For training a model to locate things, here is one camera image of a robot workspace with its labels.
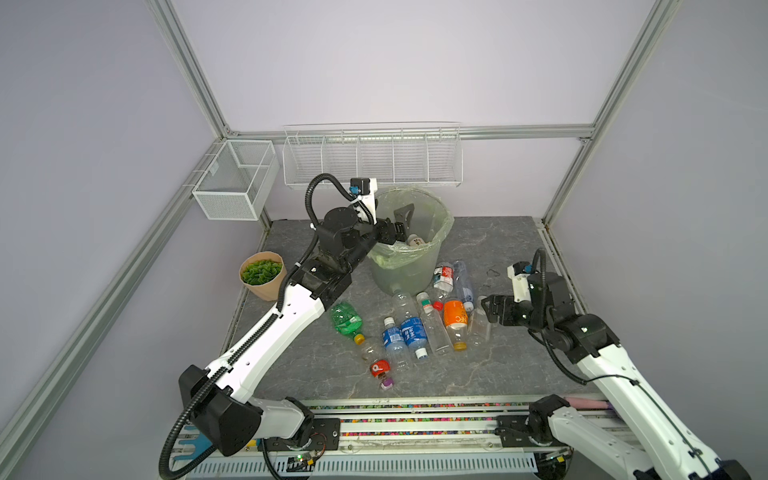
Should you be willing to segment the clear bottle pale cap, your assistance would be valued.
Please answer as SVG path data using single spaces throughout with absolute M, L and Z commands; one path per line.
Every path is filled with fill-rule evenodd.
M 483 307 L 485 295 L 481 295 L 475 302 L 474 309 L 470 314 L 469 340 L 473 346 L 483 346 L 490 341 L 492 324 L 488 319 L 487 313 Z

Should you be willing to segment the orange label bottle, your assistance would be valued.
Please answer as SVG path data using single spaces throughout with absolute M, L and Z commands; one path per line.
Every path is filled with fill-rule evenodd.
M 462 302 L 448 300 L 443 307 L 443 324 L 455 351 L 467 349 L 468 315 Z

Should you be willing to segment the crushed green bottle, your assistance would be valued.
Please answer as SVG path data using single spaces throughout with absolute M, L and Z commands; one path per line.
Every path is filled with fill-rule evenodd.
M 331 320 L 335 330 L 347 338 L 354 338 L 361 333 L 363 320 L 349 302 L 342 301 L 334 305 L 331 308 Z

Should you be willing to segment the red label purple cap bottle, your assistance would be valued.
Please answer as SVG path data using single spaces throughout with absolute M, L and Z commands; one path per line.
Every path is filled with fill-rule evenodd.
M 371 375 L 379 381 L 382 390 L 389 390 L 394 386 L 391 367 L 387 360 L 380 359 L 372 363 L 369 367 Z

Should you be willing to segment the bottle yellow white label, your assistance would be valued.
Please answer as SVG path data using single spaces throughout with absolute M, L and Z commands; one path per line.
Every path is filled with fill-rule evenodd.
M 427 242 L 417 234 L 411 234 L 408 236 L 406 244 L 412 248 L 420 248 L 427 244 Z

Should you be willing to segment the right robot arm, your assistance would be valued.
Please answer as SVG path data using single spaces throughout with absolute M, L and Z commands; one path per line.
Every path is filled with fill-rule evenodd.
M 603 319 L 577 312 L 565 279 L 548 271 L 544 249 L 513 264 L 508 274 L 512 294 L 481 302 L 489 319 L 525 328 L 566 377 L 597 386 L 640 445 L 600 428 L 558 395 L 531 403 L 519 429 L 499 420 L 501 438 L 516 435 L 541 447 L 562 444 L 615 479 L 749 478 L 740 462 L 721 458 L 672 411 Z

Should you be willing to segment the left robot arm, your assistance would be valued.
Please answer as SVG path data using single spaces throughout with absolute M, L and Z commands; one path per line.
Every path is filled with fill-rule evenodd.
M 253 439 L 311 444 L 314 415 L 304 404 L 254 393 L 293 340 L 347 290 L 373 247 L 404 239 L 402 224 L 377 218 L 377 190 L 374 178 L 343 185 L 321 173 L 309 182 L 304 203 L 313 229 L 310 245 L 283 270 L 277 300 L 256 325 L 207 367 L 191 365 L 181 374 L 184 408 L 160 452 L 161 478 L 182 478 L 214 452 L 231 456 Z

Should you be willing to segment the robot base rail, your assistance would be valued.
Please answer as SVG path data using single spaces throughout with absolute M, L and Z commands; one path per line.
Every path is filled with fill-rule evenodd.
M 253 439 L 211 455 L 191 479 L 572 478 L 580 456 L 523 434 L 534 395 L 310 400 L 307 447 Z

